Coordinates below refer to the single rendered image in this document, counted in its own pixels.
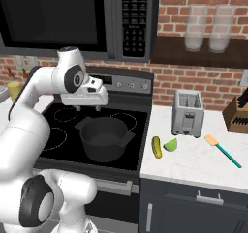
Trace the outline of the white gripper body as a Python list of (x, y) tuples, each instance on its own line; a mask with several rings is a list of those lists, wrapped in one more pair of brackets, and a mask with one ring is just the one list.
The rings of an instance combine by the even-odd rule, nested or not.
[(107, 105), (109, 103), (108, 91), (104, 86), (96, 93), (83, 93), (78, 89), (73, 94), (61, 94), (60, 97), (65, 105)]

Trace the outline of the dark grey pot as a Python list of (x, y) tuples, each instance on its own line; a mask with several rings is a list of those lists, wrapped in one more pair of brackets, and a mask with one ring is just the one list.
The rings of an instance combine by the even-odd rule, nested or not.
[(86, 117), (75, 128), (86, 156), (99, 163), (118, 160), (135, 137), (123, 121), (113, 117)]

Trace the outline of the yellow-green cucumber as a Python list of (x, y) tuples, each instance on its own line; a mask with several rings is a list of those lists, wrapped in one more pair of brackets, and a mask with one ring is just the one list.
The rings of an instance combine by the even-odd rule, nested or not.
[(158, 136), (154, 136), (152, 138), (152, 151), (156, 159), (160, 159), (162, 157), (160, 138)]

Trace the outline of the green lemon wedge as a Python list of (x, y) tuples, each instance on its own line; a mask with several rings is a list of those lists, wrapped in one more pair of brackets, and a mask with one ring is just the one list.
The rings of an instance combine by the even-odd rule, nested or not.
[(173, 152), (177, 149), (177, 139), (173, 139), (164, 145), (164, 149)]

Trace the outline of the black stove with hob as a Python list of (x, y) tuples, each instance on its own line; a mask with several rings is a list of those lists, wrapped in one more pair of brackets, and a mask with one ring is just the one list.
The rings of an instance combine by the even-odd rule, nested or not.
[(154, 75), (100, 67), (87, 71), (103, 81), (108, 104), (76, 109), (56, 96), (43, 112), (51, 132), (34, 168), (94, 178), (97, 196), (85, 211), (99, 233), (139, 233), (140, 168)]

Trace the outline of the yellow cup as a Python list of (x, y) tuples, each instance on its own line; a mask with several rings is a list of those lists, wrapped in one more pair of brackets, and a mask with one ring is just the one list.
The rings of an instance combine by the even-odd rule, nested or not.
[(21, 84), (19, 82), (13, 81), (8, 84), (8, 90), (12, 98), (12, 101), (14, 101), (21, 90)]

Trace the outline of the black microwave oven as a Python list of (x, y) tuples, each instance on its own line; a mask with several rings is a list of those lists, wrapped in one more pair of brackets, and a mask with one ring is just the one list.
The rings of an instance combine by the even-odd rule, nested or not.
[(54, 57), (74, 46), (86, 59), (149, 61), (159, 0), (0, 0), (0, 54)]

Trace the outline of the silver toaster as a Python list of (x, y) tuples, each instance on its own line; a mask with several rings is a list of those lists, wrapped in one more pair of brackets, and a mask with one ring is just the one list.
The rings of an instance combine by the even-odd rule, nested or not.
[(203, 119), (204, 109), (201, 92), (176, 90), (172, 106), (171, 133), (199, 138), (202, 133)]

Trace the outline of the dark wooden shelf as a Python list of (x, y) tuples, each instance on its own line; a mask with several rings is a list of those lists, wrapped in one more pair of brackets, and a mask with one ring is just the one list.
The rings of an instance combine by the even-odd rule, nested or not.
[(248, 40), (230, 39), (223, 53), (213, 53), (208, 48), (208, 39), (203, 40), (198, 52), (192, 52), (185, 48), (182, 37), (159, 36), (150, 63), (248, 69)]

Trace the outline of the clear glass jar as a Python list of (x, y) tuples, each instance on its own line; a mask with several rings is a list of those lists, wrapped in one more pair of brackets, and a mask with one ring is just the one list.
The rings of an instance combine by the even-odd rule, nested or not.
[(209, 49), (214, 53), (223, 53), (230, 40), (236, 6), (218, 5), (213, 17), (212, 31), (209, 37)]
[(207, 21), (207, 5), (191, 5), (185, 33), (185, 48), (197, 52), (201, 49)]

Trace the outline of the dark grey drawer front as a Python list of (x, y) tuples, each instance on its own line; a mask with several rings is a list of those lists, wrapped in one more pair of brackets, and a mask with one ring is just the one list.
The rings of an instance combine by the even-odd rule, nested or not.
[(156, 198), (176, 198), (198, 202), (196, 200), (198, 191), (201, 192), (201, 195), (209, 197), (216, 197), (217, 194), (220, 193), (221, 198), (224, 200), (223, 206), (248, 210), (248, 194), (181, 185), (144, 178), (140, 179), (140, 192), (143, 195), (154, 196)]

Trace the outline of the wooden knife block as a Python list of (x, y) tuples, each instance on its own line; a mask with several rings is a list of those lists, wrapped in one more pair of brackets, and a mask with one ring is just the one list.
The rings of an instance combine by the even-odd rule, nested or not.
[(222, 112), (228, 132), (248, 134), (248, 88)]

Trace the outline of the dark grey cupboard door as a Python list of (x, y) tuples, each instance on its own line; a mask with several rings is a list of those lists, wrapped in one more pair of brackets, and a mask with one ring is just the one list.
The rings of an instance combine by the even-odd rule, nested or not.
[[(146, 232), (148, 203), (153, 204)], [(139, 233), (248, 233), (246, 210), (174, 198), (140, 198)]]

